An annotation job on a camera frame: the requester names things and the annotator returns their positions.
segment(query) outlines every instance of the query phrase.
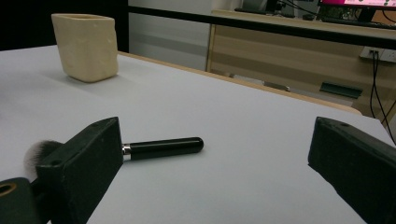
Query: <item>white table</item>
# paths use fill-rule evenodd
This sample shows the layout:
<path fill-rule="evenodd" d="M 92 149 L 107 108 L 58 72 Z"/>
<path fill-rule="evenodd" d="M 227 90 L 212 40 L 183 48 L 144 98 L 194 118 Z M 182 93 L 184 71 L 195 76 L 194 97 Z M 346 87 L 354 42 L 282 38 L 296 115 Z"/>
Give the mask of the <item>white table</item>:
<path fill-rule="evenodd" d="M 68 77 L 56 47 L 0 52 L 0 179 L 34 143 L 120 118 L 122 141 L 200 136 L 199 154 L 126 161 L 90 223 L 363 223 L 307 165 L 315 119 L 392 145 L 380 122 L 163 64 L 119 56 L 117 76 Z"/>

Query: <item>computer monitor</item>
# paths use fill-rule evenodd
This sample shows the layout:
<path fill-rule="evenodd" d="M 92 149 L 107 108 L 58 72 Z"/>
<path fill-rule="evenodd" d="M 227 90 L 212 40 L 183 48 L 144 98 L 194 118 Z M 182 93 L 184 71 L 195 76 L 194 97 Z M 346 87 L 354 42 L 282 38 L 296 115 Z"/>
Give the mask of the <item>computer monitor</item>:
<path fill-rule="evenodd" d="M 396 10 L 396 0 L 319 0 L 318 5 L 361 9 L 358 21 L 371 21 L 377 10 Z"/>

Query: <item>brush handle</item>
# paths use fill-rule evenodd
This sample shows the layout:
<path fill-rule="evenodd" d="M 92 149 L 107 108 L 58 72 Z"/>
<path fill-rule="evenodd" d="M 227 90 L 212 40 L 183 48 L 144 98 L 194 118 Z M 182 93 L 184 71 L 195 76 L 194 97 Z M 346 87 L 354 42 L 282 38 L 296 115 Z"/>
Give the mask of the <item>brush handle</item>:
<path fill-rule="evenodd" d="M 131 161 L 191 154 L 201 151 L 204 141 L 199 137 L 124 144 L 130 147 Z"/>

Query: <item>power outlet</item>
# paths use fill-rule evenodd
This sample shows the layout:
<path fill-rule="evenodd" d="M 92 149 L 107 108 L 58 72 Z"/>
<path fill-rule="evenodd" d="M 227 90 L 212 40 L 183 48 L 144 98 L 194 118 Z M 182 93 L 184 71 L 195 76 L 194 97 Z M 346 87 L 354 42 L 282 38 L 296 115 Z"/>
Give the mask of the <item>power outlet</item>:
<path fill-rule="evenodd" d="M 384 52 L 382 52 L 379 60 L 384 62 L 396 63 L 396 50 L 385 49 Z"/>
<path fill-rule="evenodd" d="M 364 47 L 361 51 L 361 58 L 368 58 L 373 59 L 373 52 L 378 51 L 378 57 L 381 58 L 382 53 L 384 52 L 383 49 L 372 48 L 372 47 Z"/>

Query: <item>ceramic cup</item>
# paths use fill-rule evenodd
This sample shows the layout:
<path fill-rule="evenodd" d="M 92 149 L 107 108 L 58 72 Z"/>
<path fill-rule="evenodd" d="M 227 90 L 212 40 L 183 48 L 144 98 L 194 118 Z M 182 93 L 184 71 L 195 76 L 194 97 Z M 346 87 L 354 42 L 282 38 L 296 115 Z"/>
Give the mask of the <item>ceramic cup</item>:
<path fill-rule="evenodd" d="M 67 75 L 96 82 L 117 74 L 114 19 L 88 14 L 52 14 L 62 67 Z"/>

